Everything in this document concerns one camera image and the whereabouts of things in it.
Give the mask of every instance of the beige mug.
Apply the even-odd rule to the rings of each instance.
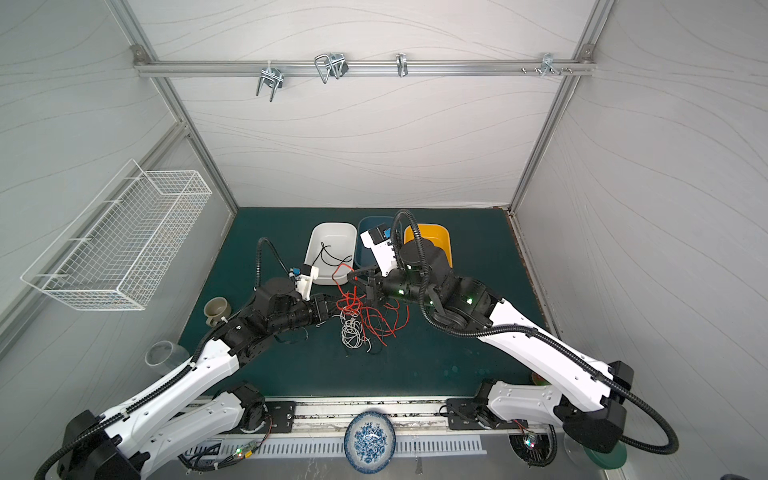
[[[232,306],[227,299],[222,296],[217,296],[208,300],[208,303],[203,307],[203,314],[208,317],[205,321],[206,325],[213,328],[223,321],[221,318],[229,318],[232,313]]]

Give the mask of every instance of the floral pattern plate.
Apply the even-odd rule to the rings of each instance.
[[[346,429],[344,453],[358,472],[380,472],[395,453],[395,428],[381,413],[363,412]]]

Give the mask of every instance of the green mat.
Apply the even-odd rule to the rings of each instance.
[[[312,229],[322,222],[357,223],[369,215],[392,216],[396,210],[335,208],[241,208],[224,241],[214,268],[197,300],[180,344],[193,351],[208,330],[205,303],[223,296],[239,308],[253,289],[256,242],[269,237],[288,267],[304,261]],[[420,223],[437,223],[451,235],[454,271],[473,276],[502,295],[525,316],[544,325],[528,276],[518,255],[503,210],[412,210]],[[283,275],[265,249],[263,278]],[[338,293],[333,287],[313,292]],[[373,340],[366,348],[345,349],[340,322],[288,333],[235,375],[209,393],[240,380],[253,383],[266,396],[473,396],[485,378],[530,384],[530,370],[517,360],[477,339],[458,339],[427,324],[412,306],[408,326],[388,337],[387,347]]]

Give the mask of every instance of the white wire bundle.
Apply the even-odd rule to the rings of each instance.
[[[351,315],[346,318],[344,312],[338,315],[341,320],[341,343],[348,349],[358,349],[364,343],[368,343],[368,350],[371,351],[371,340],[366,338],[366,334],[362,331],[362,322],[358,319],[357,315]]]

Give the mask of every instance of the white wire basket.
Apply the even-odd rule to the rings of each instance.
[[[138,174],[119,178],[118,173],[110,184],[119,178],[126,186],[84,227],[83,217],[99,205],[95,198],[22,274],[25,283],[75,310],[144,310],[210,188],[195,170],[145,171],[134,161],[129,165]],[[50,250],[61,255],[51,258]]]

